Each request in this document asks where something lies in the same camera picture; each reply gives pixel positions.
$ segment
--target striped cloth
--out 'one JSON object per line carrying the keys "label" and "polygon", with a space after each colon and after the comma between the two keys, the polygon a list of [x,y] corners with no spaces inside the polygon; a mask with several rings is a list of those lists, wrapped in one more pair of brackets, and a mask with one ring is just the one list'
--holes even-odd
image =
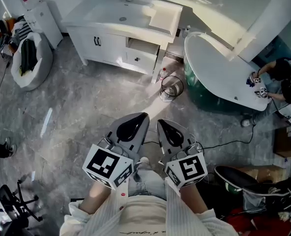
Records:
{"label": "striped cloth", "polygon": [[29,25],[27,24],[27,22],[25,22],[22,26],[21,29],[19,29],[19,40],[21,42],[21,40],[25,39],[27,37],[27,35],[31,32],[31,28],[29,27]]}
{"label": "striped cloth", "polygon": [[1,54],[5,54],[5,55],[8,55],[8,56],[13,56],[13,53],[12,53],[12,51],[10,50],[8,44],[5,44],[5,45],[3,46],[3,49],[0,51],[0,53],[1,53]]}

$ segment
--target sink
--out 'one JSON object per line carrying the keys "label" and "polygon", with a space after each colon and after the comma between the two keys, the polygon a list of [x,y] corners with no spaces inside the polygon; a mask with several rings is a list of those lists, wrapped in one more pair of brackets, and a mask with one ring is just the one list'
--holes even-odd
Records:
{"label": "sink", "polygon": [[83,0],[63,20],[67,27],[97,27],[174,41],[182,6],[160,0]]}
{"label": "sink", "polygon": [[125,2],[100,3],[84,20],[146,28],[156,11],[148,5]]}

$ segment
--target black backpack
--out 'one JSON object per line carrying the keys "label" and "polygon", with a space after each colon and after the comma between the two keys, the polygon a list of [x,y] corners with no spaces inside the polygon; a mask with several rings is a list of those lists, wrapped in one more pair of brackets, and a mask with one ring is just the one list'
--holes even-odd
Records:
{"label": "black backpack", "polygon": [[36,48],[32,40],[26,39],[23,41],[21,46],[21,66],[20,74],[23,76],[25,72],[31,70],[33,71],[37,63],[36,58]]}

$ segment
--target green bathtub base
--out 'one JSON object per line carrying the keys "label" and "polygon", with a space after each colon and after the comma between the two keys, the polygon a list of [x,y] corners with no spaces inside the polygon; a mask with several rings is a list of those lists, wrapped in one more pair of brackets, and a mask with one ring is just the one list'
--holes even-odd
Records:
{"label": "green bathtub base", "polygon": [[188,63],[185,64],[184,71],[189,96],[199,109],[212,113],[226,114],[232,116],[253,114],[257,112],[254,109],[247,108],[234,102],[222,99],[211,93],[198,80]]}

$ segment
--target marble floor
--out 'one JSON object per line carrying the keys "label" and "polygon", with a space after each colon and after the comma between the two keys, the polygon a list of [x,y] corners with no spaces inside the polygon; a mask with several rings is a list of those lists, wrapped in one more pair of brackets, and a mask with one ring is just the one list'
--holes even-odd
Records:
{"label": "marble floor", "polygon": [[[5,66],[0,57],[1,77]],[[204,147],[251,137],[251,127],[240,127],[241,117],[197,109],[186,89],[172,103],[162,103],[157,85],[150,85],[150,76],[93,61],[83,66],[69,37],[54,51],[52,70],[39,88],[20,91],[10,68],[0,88],[0,143],[10,137],[18,150],[13,157],[0,159],[0,187],[7,184],[15,190],[17,180],[23,178],[24,197],[39,196],[34,210],[44,220],[30,220],[35,235],[58,235],[70,199],[84,197],[92,184],[81,169],[91,144],[97,143],[107,127],[123,115],[141,111],[150,114],[146,141],[157,141],[155,124],[160,118],[188,127]],[[183,78],[181,69],[176,73]],[[50,108],[52,114],[42,133]],[[286,124],[273,115],[255,127],[250,144],[233,143],[206,150],[209,170],[219,164],[274,164],[290,172],[291,161],[272,153],[273,130],[282,125]],[[146,144],[141,153],[164,176],[157,164],[162,156],[158,145]]]}

